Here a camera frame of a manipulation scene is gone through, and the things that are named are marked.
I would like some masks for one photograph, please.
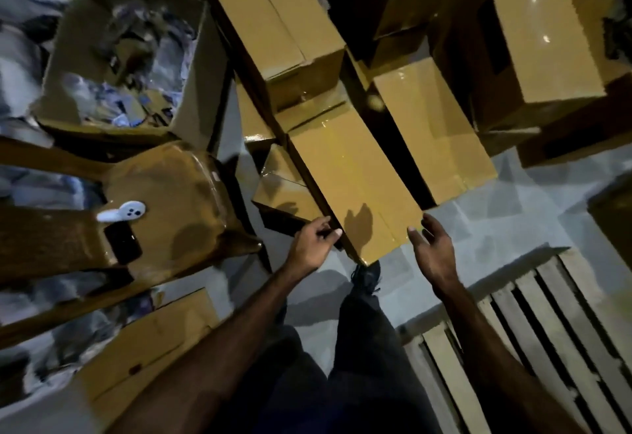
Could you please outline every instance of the person's right hand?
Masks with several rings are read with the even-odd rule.
[[[455,282],[459,283],[454,246],[443,226],[430,214],[423,214],[422,226],[425,228],[423,236],[415,228],[409,227],[408,238],[415,248],[419,269],[439,295]]]

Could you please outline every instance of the white plastic object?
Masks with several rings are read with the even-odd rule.
[[[106,209],[97,214],[100,223],[117,223],[119,221],[133,221],[145,214],[145,203],[140,201],[127,201],[118,209]]]

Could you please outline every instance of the sneaker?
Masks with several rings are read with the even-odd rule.
[[[358,264],[352,272],[353,291],[359,291],[362,294],[373,295],[380,290],[377,285],[380,282],[380,274],[382,268],[380,262],[376,261],[370,266]]]

